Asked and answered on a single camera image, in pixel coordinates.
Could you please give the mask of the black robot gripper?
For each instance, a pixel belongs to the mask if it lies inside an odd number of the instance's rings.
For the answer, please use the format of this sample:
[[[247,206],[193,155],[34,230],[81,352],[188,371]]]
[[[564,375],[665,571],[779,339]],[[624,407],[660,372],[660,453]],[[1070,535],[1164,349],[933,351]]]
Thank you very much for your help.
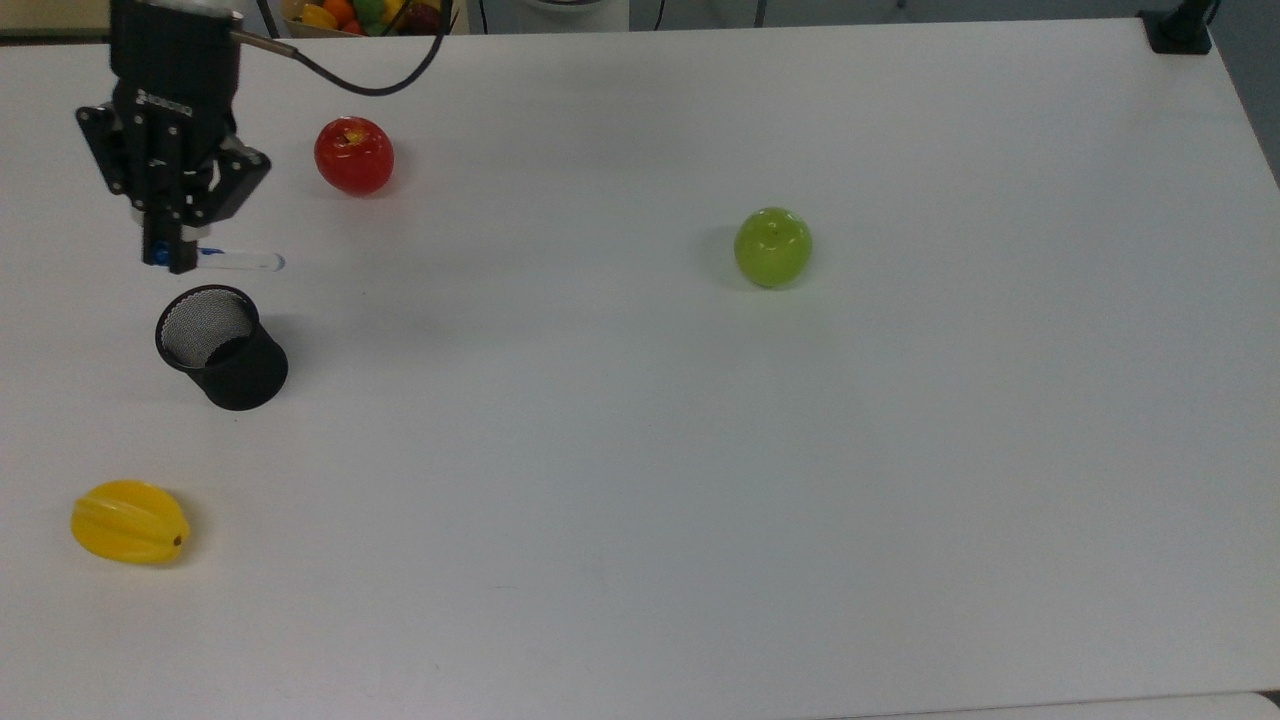
[[[270,272],[273,255],[205,247],[270,172],[238,138],[237,12],[187,1],[113,1],[111,105],[76,119],[110,193],[124,197],[151,266]]]

